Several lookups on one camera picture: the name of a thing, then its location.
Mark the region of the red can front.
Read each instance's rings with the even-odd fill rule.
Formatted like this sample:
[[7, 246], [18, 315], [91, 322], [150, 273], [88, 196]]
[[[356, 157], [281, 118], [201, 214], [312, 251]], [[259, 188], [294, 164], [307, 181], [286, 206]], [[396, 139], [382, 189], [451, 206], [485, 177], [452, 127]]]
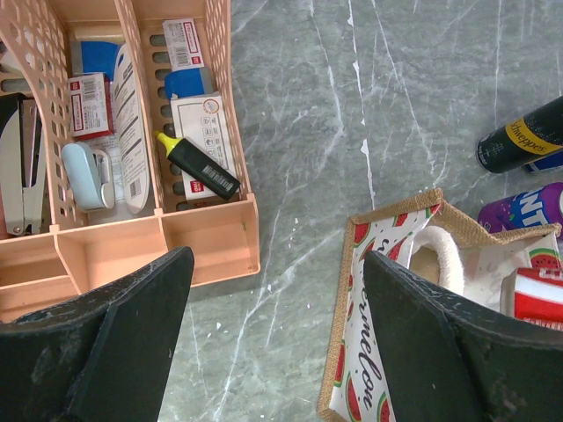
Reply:
[[562, 270], [517, 268], [501, 284], [500, 313], [562, 331]]

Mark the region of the purple Fanta can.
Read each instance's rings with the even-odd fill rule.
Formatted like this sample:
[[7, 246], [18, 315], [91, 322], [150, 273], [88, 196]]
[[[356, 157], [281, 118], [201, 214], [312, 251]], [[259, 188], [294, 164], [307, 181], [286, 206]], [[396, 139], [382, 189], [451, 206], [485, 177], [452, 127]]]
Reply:
[[491, 202], [479, 211], [478, 223], [489, 233], [562, 224], [562, 183]]

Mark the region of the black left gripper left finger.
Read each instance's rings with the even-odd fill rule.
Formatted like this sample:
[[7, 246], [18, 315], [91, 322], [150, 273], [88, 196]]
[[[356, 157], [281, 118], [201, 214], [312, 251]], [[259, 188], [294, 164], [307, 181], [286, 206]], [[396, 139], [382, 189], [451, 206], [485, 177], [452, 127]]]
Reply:
[[1, 326], [3, 421], [155, 421], [194, 272], [178, 247]]

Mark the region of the watermelon print canvas bag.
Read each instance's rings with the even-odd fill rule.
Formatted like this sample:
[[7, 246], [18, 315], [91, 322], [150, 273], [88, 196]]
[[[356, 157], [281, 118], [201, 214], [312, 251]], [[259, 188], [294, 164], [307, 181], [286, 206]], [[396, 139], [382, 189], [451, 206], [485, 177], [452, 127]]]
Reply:
[[365, 291], [364, 262], [379, 251], [421, 277], [475, 298], [495, 276], [545, 254], [561, 266], [557, 223], [492, 233], [439, 189], [347, 221], [340, 281], [318, 415], [325, 421], [395, 419]]

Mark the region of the black soda can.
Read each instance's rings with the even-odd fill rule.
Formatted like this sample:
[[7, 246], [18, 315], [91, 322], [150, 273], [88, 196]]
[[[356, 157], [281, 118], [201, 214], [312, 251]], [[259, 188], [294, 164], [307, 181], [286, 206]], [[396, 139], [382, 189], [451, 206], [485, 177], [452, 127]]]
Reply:
[[503, 173], [562, 150], [562, 97], [498, 128], [477, 143], [479, 164]]

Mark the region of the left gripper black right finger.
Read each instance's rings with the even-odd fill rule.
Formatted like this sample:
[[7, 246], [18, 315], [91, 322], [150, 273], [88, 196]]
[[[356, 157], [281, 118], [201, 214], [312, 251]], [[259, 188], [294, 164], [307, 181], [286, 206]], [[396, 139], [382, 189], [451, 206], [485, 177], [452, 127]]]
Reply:
[[560, 421], [562, 334], [371, 252], [364, 280], [398, 421]]

